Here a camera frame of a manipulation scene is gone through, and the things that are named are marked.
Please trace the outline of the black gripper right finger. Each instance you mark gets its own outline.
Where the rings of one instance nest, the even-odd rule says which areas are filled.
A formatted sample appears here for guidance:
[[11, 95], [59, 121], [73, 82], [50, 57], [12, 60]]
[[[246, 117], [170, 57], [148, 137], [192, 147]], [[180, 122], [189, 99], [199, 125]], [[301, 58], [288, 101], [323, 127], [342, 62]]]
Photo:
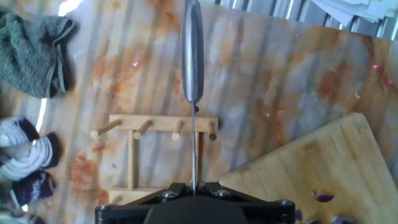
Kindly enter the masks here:
[[199, 194], [228, 202], [241, 209], [249, 223], [295, 223], [295, 203], [288, 199], [267, 202], [225, 187], [219, 182], [198, 185]]

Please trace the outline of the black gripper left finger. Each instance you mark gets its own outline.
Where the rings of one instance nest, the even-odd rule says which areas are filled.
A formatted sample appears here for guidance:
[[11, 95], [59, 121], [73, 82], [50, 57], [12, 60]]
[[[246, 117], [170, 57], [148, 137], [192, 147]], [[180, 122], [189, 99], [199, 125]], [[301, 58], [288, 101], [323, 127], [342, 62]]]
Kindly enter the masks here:
[[110, 190], [108, 203], [95, 208], [95, 224], [142, 223], [154, 206], [191, 194], [184, 183], [172, 183], [167, 189], [118, 187]]

